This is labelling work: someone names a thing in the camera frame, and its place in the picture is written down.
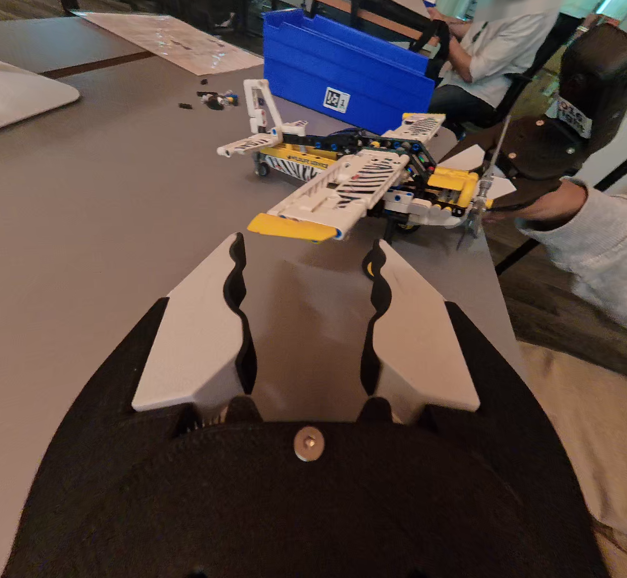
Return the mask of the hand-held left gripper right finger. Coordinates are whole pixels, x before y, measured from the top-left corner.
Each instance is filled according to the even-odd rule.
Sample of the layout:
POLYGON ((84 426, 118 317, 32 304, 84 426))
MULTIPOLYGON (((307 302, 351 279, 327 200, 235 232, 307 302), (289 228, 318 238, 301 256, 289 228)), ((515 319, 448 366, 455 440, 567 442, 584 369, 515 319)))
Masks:
POLYGON ((385 399, 393 421, 410 425, 426 406, 476 412, 474 386, 446 300, 386 241, 374 241, 370 319, 360 379, 385 399))

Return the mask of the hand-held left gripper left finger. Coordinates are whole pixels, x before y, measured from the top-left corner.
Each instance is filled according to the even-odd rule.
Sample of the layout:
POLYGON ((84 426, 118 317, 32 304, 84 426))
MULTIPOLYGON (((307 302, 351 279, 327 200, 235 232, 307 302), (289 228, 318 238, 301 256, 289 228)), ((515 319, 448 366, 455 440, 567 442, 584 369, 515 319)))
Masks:
POLYGON ((247 316, 245 241, 232 233, 167 296, 142 376, 135 411, 192 404, 215 414, 252 394, 257 360, 247 316))

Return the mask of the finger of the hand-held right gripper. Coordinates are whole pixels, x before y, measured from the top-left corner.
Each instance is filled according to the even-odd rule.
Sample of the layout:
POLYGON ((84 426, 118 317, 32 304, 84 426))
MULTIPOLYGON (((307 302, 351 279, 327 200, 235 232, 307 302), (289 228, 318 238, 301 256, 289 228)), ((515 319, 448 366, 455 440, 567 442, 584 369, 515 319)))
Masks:
POLYGON ((505 177, 489 176, 482 178, 482 197, 485 202, 493 202, 516 192, 516 186, 505 177))
POLYGON ((471 172, 483 165, 485 151, 475 144, 440 162, 436 173, 471 172))

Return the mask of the yellow white lego airplane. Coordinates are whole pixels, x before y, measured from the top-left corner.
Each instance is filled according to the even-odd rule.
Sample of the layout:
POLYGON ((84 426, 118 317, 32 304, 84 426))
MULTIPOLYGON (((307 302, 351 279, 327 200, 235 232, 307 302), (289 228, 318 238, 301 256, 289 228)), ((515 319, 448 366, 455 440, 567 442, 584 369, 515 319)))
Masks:
POLYGON ((358 128, 308 135, 306 121, 282 121, 267 80, 245 80, 244 94, 251 135, 217 148, 217 154, 253 153, 257 176, 273 169, 303 182, 257 214, 248 224, 250 232, 311 243, 340 241, 372 216, 386 220, 388 242, 396 231, 410 234, 422 226, 463 226, 476 237, 483 214, 498 200, 485 202, 482 178, 504 177, 496 169, 502 142, 479 169, 435 172, 438 163, 426 144, 437 137, 443 114, 406 113, 399 127, 382 136, 358 128))

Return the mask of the cluster of small lego pieces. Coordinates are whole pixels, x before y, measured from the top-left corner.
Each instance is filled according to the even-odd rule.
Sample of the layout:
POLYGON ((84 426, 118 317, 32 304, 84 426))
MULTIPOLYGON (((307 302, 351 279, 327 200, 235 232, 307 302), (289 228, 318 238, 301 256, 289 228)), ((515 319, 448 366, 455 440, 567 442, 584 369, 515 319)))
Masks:
POLYGON ((200 89, 196 91, 197 103, 218 112, 239 106, 239 94, 231 90, 222 93, 211 91, 205 77, 200 78, 199 84, 200 89))

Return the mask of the person's right hand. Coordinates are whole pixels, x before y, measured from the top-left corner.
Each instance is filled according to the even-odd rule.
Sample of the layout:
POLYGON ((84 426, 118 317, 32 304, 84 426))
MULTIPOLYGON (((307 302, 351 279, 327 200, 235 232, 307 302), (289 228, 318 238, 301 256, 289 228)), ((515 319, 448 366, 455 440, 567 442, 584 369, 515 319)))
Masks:
POLYGON ((517 211, 488 212, 483 221, 487 224, 512 221, 550 231, 572 220, 584 207, 588 194, 585 185, 564 180, 557 190, 543 195, 530 206, 517 211))

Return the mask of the blue plastic bin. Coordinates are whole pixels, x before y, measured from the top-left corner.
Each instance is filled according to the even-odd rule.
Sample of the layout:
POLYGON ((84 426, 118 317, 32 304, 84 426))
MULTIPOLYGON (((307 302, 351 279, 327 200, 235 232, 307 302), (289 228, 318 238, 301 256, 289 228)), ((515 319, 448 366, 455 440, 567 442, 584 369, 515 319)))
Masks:
POLYGON ((427 57, 302 9, 263 16, 264 78, 273 96, 383 134, 427 113, 427 57))

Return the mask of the printed paper sheet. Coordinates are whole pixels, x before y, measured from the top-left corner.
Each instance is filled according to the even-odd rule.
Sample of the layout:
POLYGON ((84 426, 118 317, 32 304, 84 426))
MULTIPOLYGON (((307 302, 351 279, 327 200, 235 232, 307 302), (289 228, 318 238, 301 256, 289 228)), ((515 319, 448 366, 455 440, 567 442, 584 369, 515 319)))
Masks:
POLYGON ((73 11, 136 46, 196 76, 248 70, 264 59, 168 15, 73 11))

